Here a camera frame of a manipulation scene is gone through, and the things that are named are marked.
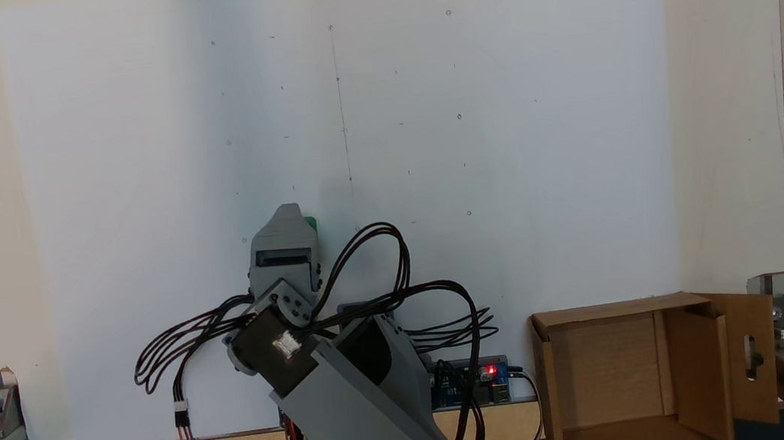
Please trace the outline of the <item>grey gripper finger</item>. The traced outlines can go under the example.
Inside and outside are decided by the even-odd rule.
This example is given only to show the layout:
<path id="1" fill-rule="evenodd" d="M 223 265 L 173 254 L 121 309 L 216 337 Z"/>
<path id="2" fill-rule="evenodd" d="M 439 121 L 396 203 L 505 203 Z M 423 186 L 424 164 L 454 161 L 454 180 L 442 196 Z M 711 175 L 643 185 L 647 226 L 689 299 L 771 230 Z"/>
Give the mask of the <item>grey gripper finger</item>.
<path id="1" fill-rule="evenodd" d="M 279 206 L 259 232 L 253 236 L 253 252 L 287 249 L 312 245 L 310 223 L 300 206 L 285 203 Z"/>
<path id="2" fill-rule="evenodd" d="M 322 256 L 319 233 L 317 228 L 311 228 L 308 237 L 309 262 L 312 274 L 312 286 L 314 293 L 318 293 L 323 285 L 322 279 Z"/>

